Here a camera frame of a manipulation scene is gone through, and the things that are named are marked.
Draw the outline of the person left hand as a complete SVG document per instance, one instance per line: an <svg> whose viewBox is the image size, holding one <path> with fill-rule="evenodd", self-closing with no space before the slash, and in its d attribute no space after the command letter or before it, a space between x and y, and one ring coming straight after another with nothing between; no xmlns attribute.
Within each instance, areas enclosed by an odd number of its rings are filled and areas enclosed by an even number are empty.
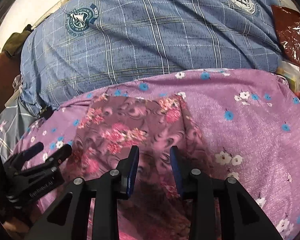
<svg viewBox="0 0 300 240"><path fill-rule="evenodd" d="M3 227L13 239L24 239L34 222L35 220L33 220L32 217L27 219L26 222L11 217L3 223Z"/></svg>

